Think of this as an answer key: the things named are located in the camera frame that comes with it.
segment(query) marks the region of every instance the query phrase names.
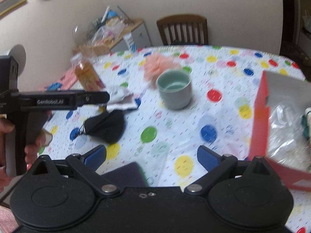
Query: blue gripper pad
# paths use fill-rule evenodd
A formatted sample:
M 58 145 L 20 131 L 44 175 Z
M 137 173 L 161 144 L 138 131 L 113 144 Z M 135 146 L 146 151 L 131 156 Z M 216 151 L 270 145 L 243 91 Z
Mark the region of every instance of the blue gripper pad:
M 83 155 L 84 164 L 96 171 L 106 160 L 106 147 L 102 144 L 96 146 Z
M 220 164 L 220 159 L 220 155 L 204 145 L 197 150 L 197 160 L 208 172 Z

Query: red box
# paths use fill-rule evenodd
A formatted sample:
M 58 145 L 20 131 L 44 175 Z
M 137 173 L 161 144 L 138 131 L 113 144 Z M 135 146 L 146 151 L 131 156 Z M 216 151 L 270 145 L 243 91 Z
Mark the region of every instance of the red box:
M 254 104 L 254 124 L 248 160 L 254 156 L 265 156 L 268 149 L 270 130 L 270 107 L 268 101 L 275 106 L 282 97 L 296 101 L 301 113 L 311 106 L 311 84 L 304 81 L 264 71 L 262 73 L 259 90 Z M 271 167 L 278 173 L 288 188 L 311 191 L 311 174 L 295 170 L 266 157 Z

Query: dining table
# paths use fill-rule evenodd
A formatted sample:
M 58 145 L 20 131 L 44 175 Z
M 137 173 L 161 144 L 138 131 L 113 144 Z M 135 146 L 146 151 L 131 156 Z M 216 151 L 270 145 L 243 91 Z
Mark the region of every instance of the dining table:
M 193 97 L 181 110 L 170 110 L 159 92 L 144 81 L 146 57 L 153 53 L 172 57 L 190 74 Z M 40 154 L 53 160 L 84 154 L 99 144 L 107 150 L 96 171 L 104 174 L 131 162 L 143 170 L 149 186 L 186 186 L 207 171 L 197 160 L 200 145 L 245 160 L 251 143 L 254 101 L 262 72 L 273 71 L 305 80 L 292 60 L 256 50 L 224 46 L 159 46 L 121 51 L 94 59 L 94 69 L 105 85 L 126 87 L 138 109 L 124 111 L 126 127 L 121 139 L 106 144 L 98 138 L 72 136 L 89 117 L 103 109 L 86 105 L 75 111 L 55 111 L 45 129 L 51 144 Z M 82 89 L 79 82 L 72 89 Z M 311 232 L 311 192 L 290 190 L 294 208 L 286 223 L 292 232 Z

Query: red dot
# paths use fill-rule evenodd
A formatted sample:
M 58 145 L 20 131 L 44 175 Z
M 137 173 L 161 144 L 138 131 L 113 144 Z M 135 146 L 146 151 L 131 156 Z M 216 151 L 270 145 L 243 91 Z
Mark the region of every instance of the red dot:
M 222 94 L 216 89 L 211 89 L 210 91 L 207 92 L 206 97 L 211 102 L 217 103 L 221 100 Z
M 269 60 L 269 64 L 275 67 L 278 66 L 278 64 L 274 60 Z
M 306 233 L 306 228 L 305 227 L 302 227 L 300 228 L 297 233 Z
M 187 53 L 182 53 L 182 54 L 179 55 L 179 58 L 181 58 L 181 59 L 187 59 L 187 58 L 189 58 L 189 54 L 187 54 Z
M 293 66 L 294 68 L 299 69 L 299 66 L 298 66 L 298 64 L 297 64 L 296 62 L 293 62 L 293 63 L 292 63 L 292 66 Z
M 117 70 L 118 68 L 119 68 L 119 65 L 115 65 L 115 66 L 112 68 L 112 70 L 115 71 L 115 70 Z
M 236 66 L 236 62 L 235 61 L 228 61 L 227 66 L 234 67 L 234 66 Z

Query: metal screw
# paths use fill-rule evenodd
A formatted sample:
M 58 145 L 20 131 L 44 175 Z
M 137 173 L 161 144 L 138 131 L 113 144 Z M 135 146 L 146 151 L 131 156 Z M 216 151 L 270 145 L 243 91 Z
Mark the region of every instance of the metal screw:
M 140 194 L 139 197 L 144 199 L 144 198 L 147 198 L 148 195 L 146 195 L 146 194 Z
M 199 184 L 191 184 L 191 185 L 187 186 L 186 188 L 191 193 L 196 193 L 196 192 L 199 192 L 203 189 L 202 186 Z
M 148 195 L 149 196 L 156 196 L 156 193 L 155 192 L 149 192 Z
M 105 193 L 113 193 L 115 190 L 117 190 L 117 187 L 112 184 L 107 184 L 107 185 L 103 185 L 101 189 Z

